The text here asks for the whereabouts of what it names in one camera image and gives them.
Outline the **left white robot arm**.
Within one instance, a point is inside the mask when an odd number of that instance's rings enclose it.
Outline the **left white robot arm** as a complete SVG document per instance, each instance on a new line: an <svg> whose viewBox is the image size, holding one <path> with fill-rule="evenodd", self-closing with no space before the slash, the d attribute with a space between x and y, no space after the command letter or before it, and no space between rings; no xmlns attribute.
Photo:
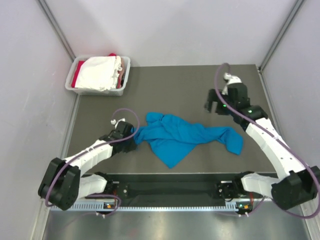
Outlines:
<svg viewBox="0 0 320 240"><path fill-rule="evenodd" d="M134 126L121 119L109 134L101 136L81 152L65 159L54 158L39 185L38 196L63 211L70 209L77 200L91 195L109 198L115 189L111 178L102 172L85 174L116 154L135 150L133 133Z"/></svg>

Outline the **blue t shirt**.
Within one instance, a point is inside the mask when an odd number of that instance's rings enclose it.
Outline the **blue t shirt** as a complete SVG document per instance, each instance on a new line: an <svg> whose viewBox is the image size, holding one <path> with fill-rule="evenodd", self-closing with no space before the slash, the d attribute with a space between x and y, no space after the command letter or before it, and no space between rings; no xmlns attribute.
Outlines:
<svg viewBox="0 0 320 240"><path fill-rule="evenodd" d="M147 142L152 152L170 169L198 145L217 141L235 155L241 154L244 145L243 137L228 126L204 126L158 112L147 113L146 123L134 135L135 143Z"/></svg>

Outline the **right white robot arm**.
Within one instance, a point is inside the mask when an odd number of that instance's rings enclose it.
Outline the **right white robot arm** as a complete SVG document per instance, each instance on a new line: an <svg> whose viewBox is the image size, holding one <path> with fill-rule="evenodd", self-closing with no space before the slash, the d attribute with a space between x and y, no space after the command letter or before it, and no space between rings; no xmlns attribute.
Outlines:
<svg viewBox="0 0 320 240"><path fill-rule="evenodd" d="M290 153L287 144L277 133L267 113L259 106L252 105L248 89L243 83L232 83L223 90L210 89L204 108L218 115L231 115L245 133L260 147L271 162L277 177L263 176L253 171L239 173L233 180L233 192L245 198L251 192L271 198L282 210L315 199L320 183L320 169L317 166L307 170Z"/></svg>

